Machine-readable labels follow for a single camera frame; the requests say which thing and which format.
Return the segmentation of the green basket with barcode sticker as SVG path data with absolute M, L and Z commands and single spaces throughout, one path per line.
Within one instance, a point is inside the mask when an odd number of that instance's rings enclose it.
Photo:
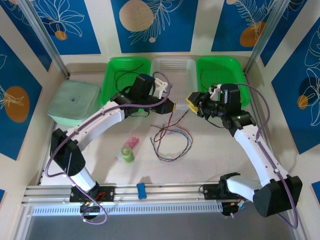
M 198 91 L 206 92 L 212 84 L 245 84 L 238 60 L 230 56 L 202 56 L 196 60 Z

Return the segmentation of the small blue block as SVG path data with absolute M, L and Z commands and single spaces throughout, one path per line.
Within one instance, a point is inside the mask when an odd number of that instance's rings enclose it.
M 146 193 L 146 185 L 144 183 L 138 183 L 136 185 L 137 188 L 137 193 L 138 193 L 138 199 L 143 200 L 147 198 L 147 193 Z

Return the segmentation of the green perforated plastic basket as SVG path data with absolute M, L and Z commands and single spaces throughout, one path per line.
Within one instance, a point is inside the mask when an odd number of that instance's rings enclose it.
M 144 57 L 115 57 L 106 67 L 100 93 L 100 104 L 104 106 L 112 96 L 131 86 L 139 74 L 150 74 L 151 61 Z

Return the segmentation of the small pink box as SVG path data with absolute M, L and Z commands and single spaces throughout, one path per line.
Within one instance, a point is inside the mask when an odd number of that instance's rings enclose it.
M 134 148 L 139 142 L 139 138 L 136 135 L 132 135 L 124 144 L 124 147 Z

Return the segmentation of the pale green fabric pouch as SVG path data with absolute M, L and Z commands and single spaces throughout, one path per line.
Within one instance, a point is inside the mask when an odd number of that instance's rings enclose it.
M 48 106 L 47 114 L 58 124 L 74 127 L 100 109 L 98 85 L 66 80 Z

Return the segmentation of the green tape roll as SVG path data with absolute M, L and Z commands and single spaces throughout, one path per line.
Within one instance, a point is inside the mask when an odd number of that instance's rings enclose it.
M 123 146 L 120 150 L 120 154 L 126 163 L 132 163 L 135 160 L 133 150 L 130 146 Z

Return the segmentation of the grey metal sheet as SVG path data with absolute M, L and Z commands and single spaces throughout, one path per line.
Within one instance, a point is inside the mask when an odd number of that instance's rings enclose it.
M 235 218 L 217 213 L 111 215 L 103 225 L 76 216 L 34 216 L 17 240 L 297 240 L 276 216 L 250 210 Z

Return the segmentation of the white perforated plastic basket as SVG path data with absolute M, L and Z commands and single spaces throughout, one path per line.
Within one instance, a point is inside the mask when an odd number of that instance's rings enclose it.
M 196 62 L 183 57 L 156 57 L 151 61 L 150 72 L 165 74 L 172 84 L 169 99 L 177 110 L 189 109 L 186 98 L 198 91 Z

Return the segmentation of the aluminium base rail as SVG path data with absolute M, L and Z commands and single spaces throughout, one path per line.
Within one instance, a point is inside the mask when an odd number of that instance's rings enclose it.
M 146 199 L 138 199 L 135 184 L 114 186 L 114 204 L 164 204 L 204 202 L 205 197 L 199 192 L 204 183 L 168 183 L 146 184 Z M 22 198 L 23 204 L 67 204 L 71 194 L 70 185 L 28 186 Z

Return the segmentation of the black electronics module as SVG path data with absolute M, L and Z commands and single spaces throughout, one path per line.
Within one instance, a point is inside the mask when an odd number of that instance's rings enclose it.
M 226 218 L 234 219 L 245 207 L 246 202 L 243 200 L 240 202 L 223 202 L 222 215 L 224 215 Z
M 89 221 L 98 217 L 104 211 L 99 204 L 93 202 L 92 200 L 88 200 L 80 206 L 79 212 L 83 220 Z

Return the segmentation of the aluminium frame post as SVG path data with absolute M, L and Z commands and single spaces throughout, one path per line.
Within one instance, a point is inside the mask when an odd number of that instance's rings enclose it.
M 255 62 L 257 61 L 258 57 L 261 55 L 263 49 L 265 48 L 266 44 L 268 43 L 272 33 L 274 32 L 277 24 L 279 23 L 283 13 L 285 12 L 290 0 L 276 0 L 275 6 L 270 13 L 268 20 L 258 38 L 256 45 L 254 46 L 252 53 L 249 57 L 247 64 L 243 70 L 243 74 L 247 76 L 250 70 L 253 68 Z
M 70 73 L 67 70 L 67 67 L 64 64 L 58 52 L 58 49 L 56 48 L 54 42 L 52 41 L 47 29 L 42 23 L 33 5 L 30 3 L 29 0 L 17 0 L 17 2 L 23 14 L 27 18 L 29 24 L 31 25 L 33 31 L 39 38 L 41 44 L 43 45 L 43 47 L 45 48 L 45 50 L 47 51 L 51 59 L 54 61 L 58 70 L 62 73 L 65 79 L 68 80 L 70 78 Z

